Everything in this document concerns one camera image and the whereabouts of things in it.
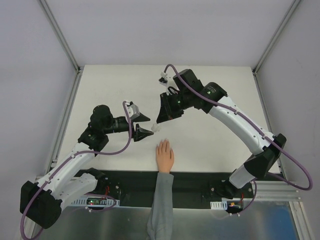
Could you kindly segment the grey sleeved forearm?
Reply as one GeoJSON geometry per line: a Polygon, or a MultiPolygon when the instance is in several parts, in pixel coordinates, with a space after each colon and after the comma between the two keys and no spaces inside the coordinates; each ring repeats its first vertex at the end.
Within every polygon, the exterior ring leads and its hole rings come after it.
{"type": "Polygon", "coordinates": [[[147,221],[147,240],[170,240],[173,234],[173,180],[170,173],[157,174],[153,203],[147,221]]]}

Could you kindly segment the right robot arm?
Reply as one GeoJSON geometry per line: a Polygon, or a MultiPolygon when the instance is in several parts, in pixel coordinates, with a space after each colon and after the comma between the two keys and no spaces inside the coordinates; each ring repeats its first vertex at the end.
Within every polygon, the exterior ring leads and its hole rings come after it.
{"type": "Polygon", "coordinates": [[[174,77],[160,74],[159,83],[166,87],[160,94],[160,110],[156,123],[180,118],[188,108],[202,110],[228,127],[249,149],[251,156],[215,192],[227,199],[242,193],[243,187],[254,179],[264,178],[286,144],[283,134],[274,135],[241,113],[227,92],[215,82],[203,85],[191,69],[174,77]]]}

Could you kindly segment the clear nail polish bottle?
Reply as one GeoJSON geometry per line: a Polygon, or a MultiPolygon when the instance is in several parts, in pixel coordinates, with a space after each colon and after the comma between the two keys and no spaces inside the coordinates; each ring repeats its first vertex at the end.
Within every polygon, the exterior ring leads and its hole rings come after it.
{"type": "Polygon", "coordinates": [[[159,132],[161,130],[161,126],[157,123],[154,123],[151,127],[151,130],[156,133],[156,132],[159,132]]]}

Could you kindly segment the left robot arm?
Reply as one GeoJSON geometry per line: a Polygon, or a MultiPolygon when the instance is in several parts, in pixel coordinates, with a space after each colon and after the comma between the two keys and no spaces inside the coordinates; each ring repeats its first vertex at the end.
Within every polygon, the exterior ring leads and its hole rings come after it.
{"type": "Polygon", "coordinates": [[[102,194],[106,178],[96,169],[89,169],[79,180],[72,177],[97,155],[109,142],[108,135],[128,133],[127,142],[138,142],[154,133],[141,128],[140,122],[150,118],[142,114],[133,102],[122,103],[125,116],[113,117],[110,108],[98,105],[90,116],[87,128],[69,154],[37,182],[27,181],[21,187],[20,212],[43,229],[50,228],[62,211],[80,196],[93,192],[102,194]]]}

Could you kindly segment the mannequin hand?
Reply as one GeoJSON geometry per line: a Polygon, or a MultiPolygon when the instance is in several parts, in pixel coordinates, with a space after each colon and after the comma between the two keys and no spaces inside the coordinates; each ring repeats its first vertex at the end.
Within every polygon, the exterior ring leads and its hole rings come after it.
{"type": "Polygon", "coordinates": [[[155,148],[155,159],[158,171],[169,174],[174,165],[175,156],[168,139],[161,140],[155,148]]]}

